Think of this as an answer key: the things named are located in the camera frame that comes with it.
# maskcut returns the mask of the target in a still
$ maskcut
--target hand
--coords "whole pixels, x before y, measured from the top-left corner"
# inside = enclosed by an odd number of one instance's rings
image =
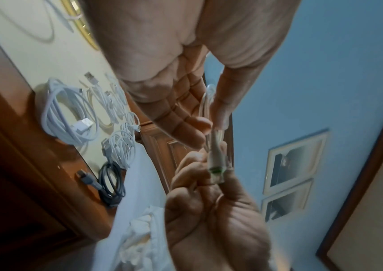
[[[228,118],[281,45],[300,0],[81,0],[122,86],[161,130],[200,149],[212,123],[196,117],[206,54],[225,65],[210,108]]]
[[[180,163],[167,195],[165,228],[178,271],[269,270],[270,241],[264,218],[232,168],[225,182],[207,185],[204,150]]]

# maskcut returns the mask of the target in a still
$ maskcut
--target door frame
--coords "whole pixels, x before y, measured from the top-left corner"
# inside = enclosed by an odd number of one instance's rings
[[[346,198],[342,208],[336,216],[333,224],[331,225],[329,231],[327,232],[324,240],[322,241],[316,256],[324,263],[324,265],[330,271],[341,271],[333,261],[327,256],[328,251],[330,250],[333,243],[336,241],[340,232],[343,230],[344,226],[348,222],[352,213],[354,212],[357,205],[360,203],[362,197],[366,193],[367,189],[373,182],[376,173],[379,171],[383,163],[383,128],[380,132],[376,143],[373,146],[373,149],[367,158],[366,163],[364,164],[357,180],[355,181],[354,186],[349,192],[348,197]]]

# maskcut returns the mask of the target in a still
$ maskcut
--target gold frame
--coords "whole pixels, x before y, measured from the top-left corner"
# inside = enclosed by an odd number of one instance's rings
[[[76,0],[61,0],[63,6],[67,10],[68,15],[70,16],[78,16],[81,13],[80,7]],[[99,46],[96,44],[93,39],[92,33],[90,33],[89,26],[87,25],[86,20],[82,17],[80,19],[74,20],[77,29],[83,35],[83,37],[87,40],[87,42],[95,49],[99,50]]]

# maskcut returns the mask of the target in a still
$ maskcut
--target blue wall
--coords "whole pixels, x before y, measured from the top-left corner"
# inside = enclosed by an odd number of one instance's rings
[[[210,56],[208,83],[222,65]],[[331,130],[306,209],[270,227],[296,271],[314,254],[383,126],[383,1],[303,0],[291,31],[233,113],[237,175],[263,199],[268,150]]]

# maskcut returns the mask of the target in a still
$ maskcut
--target framed picture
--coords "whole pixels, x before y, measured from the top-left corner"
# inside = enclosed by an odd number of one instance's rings
[[[328,131],[269,150],[264,195],[273,195],[311,178],[318,168]]]
[[[308,200],[309,191],[313,180],[302,183],[293,188],[282,191],[279,194],[270,196],[262,202],[262,214],[266,223],[274,220],[281,220],[300,210],[303,210]]]

